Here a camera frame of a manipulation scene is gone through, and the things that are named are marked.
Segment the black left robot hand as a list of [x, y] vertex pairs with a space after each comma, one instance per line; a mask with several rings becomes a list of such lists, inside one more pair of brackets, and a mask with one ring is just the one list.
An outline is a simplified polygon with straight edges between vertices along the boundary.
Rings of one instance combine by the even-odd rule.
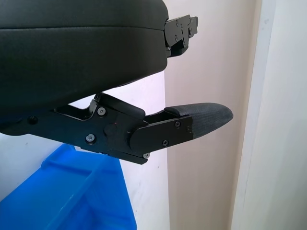
[[144, 164], [233, 119], [218, 103], [145, 111], [106, 94], [163, 71], [197, 33], [161, 0], [3, 0], [0, 131]]

